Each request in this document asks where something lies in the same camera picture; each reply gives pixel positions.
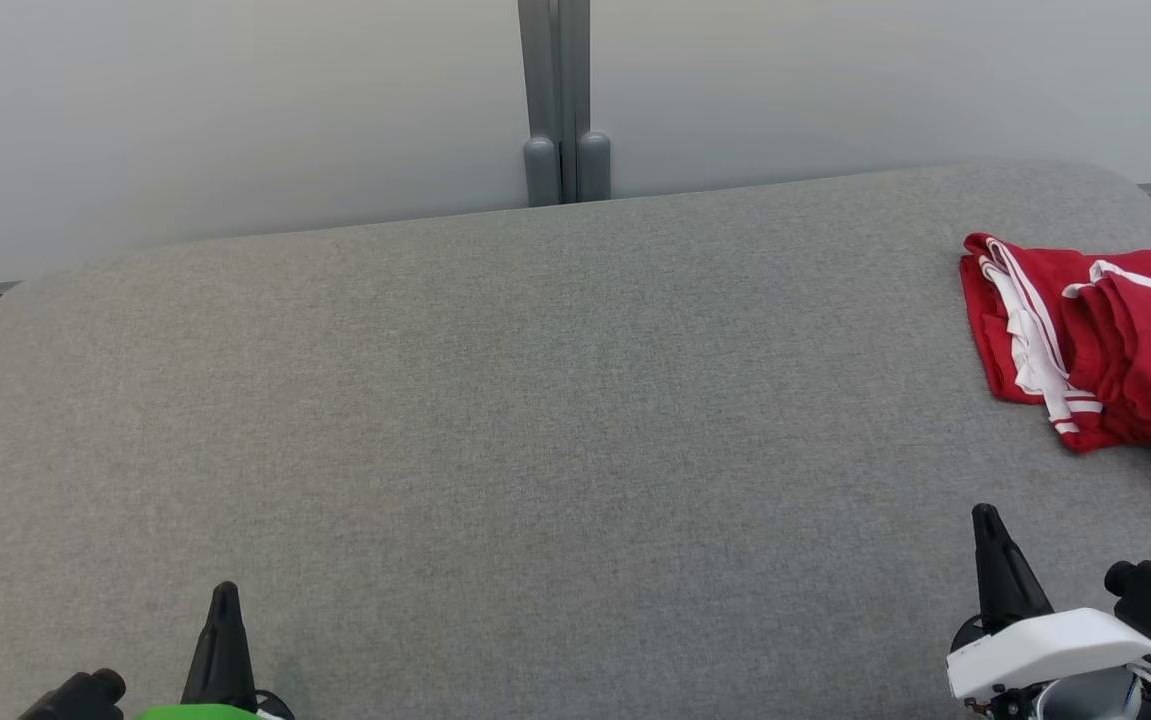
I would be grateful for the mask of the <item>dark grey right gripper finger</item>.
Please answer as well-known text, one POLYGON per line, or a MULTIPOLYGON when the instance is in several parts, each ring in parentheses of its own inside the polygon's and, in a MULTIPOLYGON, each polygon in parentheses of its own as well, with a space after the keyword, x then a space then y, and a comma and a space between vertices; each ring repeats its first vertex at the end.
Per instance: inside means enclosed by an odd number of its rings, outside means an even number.
POLYGON ((991 503, 977 503, 971 510, 971 527, 983 633, 996 634, 1019 621, 1052 614, 1054 608, 1017 542, 1011 538, 1000 511, 991 503))

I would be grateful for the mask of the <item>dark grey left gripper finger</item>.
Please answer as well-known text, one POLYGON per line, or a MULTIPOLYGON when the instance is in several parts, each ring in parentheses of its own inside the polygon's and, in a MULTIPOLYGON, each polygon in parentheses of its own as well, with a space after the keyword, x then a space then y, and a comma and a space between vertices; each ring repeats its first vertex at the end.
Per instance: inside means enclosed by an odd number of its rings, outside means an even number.
POLYGON ((241 589, 222 582, 211 592, 209 610, 188 669, 182 705, 258 707, 241 589))

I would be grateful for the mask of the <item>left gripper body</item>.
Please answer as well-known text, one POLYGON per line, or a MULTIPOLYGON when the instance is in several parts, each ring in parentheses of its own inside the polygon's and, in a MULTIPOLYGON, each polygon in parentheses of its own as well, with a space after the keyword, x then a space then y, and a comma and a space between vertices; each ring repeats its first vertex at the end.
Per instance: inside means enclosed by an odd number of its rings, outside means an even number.
POLYGON ((273 719, 261 710, 246 710, 220 703, 203 705, 158 705, 142 711, 137 720, 258 720, 273 719))

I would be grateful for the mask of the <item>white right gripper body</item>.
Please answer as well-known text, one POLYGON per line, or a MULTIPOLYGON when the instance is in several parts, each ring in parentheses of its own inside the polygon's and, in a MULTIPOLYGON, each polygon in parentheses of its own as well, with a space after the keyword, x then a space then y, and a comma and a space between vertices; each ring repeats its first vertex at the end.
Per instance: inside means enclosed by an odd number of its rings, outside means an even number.
POLYGON ((946 674, 986 719, 1151 719, 1151 639, 1096 608, 983 634, 946 657, 946 674))

